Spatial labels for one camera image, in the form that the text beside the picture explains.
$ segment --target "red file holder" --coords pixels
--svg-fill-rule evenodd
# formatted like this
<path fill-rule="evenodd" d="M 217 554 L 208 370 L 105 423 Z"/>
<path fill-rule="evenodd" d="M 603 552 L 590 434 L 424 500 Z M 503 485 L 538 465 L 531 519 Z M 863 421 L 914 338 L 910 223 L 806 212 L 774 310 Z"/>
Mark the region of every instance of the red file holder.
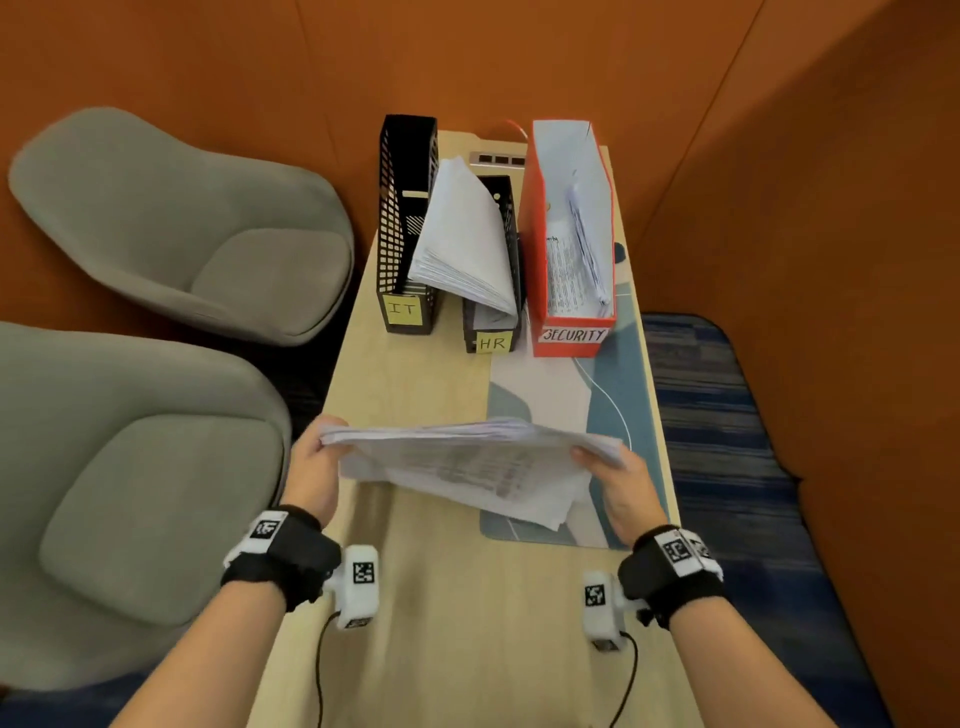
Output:
<path fill-rule="evenodd" d="M 547 315 L 547 211 L 552 206 L 568 205 L 565 191 L 574 168 L 578 170 L 578 188 L 588 185 L 588 189 L 581 190 L 590 217 L 591 230 L 588 232 L 602 236 L 603 245 L 609 238 L 612 277 L 613 188 L 593 129 L 588 121 L 535 121 L 520 199 L 520 244 L 534 356 L 596 356 L 616 323 L 616 295 L 612 280 L 612 315 L 609 318 Z"/>

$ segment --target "black cable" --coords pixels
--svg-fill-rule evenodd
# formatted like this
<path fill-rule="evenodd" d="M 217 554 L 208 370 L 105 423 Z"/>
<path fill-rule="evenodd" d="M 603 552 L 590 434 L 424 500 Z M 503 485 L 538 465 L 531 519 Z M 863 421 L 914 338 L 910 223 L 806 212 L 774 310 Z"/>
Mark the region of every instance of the black cable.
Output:
<path fill-rule="evenodd" d="M 626 632 L 621 632 L 620 634 L 630 640 L 631 644 L 634 646 L 634 668 L 630 671 L 630 682 L 627 683 L 627 691 L 623 693 L 623 700 L 620 701 L 620 707 L 616 709 L 616 715 L 613 716 L 613 720 L 610 721 L 610 728 L 613 728 L 613 726 L 616 725 L 616 722 L 620 719 L 620 716 L 623 715 L 623 709 L 627 707 L 627 698 L 630 697 L 630 691 L 634 688 L 636 664 L 640 661 L 640 649 L 636 646 L 636 640 L 632 635 L 629 635 Z"/>
<path fill-rule="evenodd" d="M 320 638 L 317 640 L 317 660 L 314 665 L 314 679 L 317 683 L 317 700 L 320 703 L 320 713 L 317 715 L 317 728 L 320 728 L 321 723 L 324 722 L 324 691 L 320 687 L 320 646 L 324 643 L 324 634 L 326 634 L 326 628 L 330 626 L 330 623 L 340 616 L 339 612 L 334 612 L 332 615 L 326 618 L 324 622 L 324 628 L 320 630 Z"/>

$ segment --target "gray armchair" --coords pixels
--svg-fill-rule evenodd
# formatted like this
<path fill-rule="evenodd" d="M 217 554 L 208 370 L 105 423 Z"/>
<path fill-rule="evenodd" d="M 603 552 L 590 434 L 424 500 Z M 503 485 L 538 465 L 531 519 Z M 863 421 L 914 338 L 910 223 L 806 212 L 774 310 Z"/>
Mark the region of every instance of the gray armchair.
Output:
<path fill-rule="evenodd" d="M 353 269 L 349 219 L 324 178 L 196 149 L 120 109 L 45 129 L 14 157 L 9 184 L 92 278 L 225 336 L 308 341 Z"/>
<path fill-rule="evenodd" d="M 276 497 L 290 423 L 242 359 L 0 324 L 0 685 L 159 659 Z"/>

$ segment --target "wooden table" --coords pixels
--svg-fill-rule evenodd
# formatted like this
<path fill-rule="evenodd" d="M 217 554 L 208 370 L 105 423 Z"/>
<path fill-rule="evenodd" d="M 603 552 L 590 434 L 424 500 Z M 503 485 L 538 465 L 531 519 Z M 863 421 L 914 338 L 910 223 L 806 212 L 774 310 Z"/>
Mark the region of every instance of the wooden table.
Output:
<path fill-rule="evenodd" d="M 440 132 L 445 158 L 525 149 Z M 603 153 L 609 164 L 606 148 Z M 523 173 L 510 174 L 518 196 Z M 615 236 L 622 241 L 619 206 L 615 214 Z M 356 426 L 485 419 L 490 358 L 466 353 L 459 299 L 442 297 L 430 336 L 388 334 L 374 292 L 375 244 L 373 250 L 325 410 Z M 656 406 L 649 377 L 646 385 Z M 659 428 L 658 437 L 665 464 Z M 669 515 L 679 522 L 666 475 Z M 375 545 L 382 582 L 371 626 L 331 628 L 324 637 L 324 726 L 609 725 L 633 655 L 600 655 L 588 645 L 581 628 L 581 579 L 584 570 L 615 572 L 622 553 L 493 541 L 480 533 L 472 508 L 352 481 L 342 482 L 340 506 L 326 532 L 343 545 Z M 323 598 L 286 617 L 250 726 L 316 725 L 314 658 L 331 605 Z M 628 629 L 640 660 L 618 725 L 702 725 L 669 634 L 643 628 L 633 617 Z"/>

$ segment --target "hand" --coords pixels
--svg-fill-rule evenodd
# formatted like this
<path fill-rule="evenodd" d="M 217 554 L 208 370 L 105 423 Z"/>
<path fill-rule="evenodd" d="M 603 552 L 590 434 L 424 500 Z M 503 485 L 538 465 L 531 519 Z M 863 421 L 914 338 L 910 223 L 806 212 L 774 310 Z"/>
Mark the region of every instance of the hand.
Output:
<path fill-rule="evenodd" d="M 337 465 L 350 451 L 349 445 L 324 447 L 321 425 L 346 425 L 339 417 L 321 415 L 303 431 L 290 451 L 290 470 L 280 498 L 281 505 L 296 505 L 312 513 L 326 527 L 337 510 L 340 476 Z"/>
<path fill-rule="evenodd" d="M 647 472 L 643 458 L 620 446 L 623 467 L 608 465 L 600 457 L 582 448 L 574 448 L 573 461 L 596 475 L 603 483 L 603 503 L 613 533 L 627 546 L 651 528 L 668 523 L 657 489 Z"/>

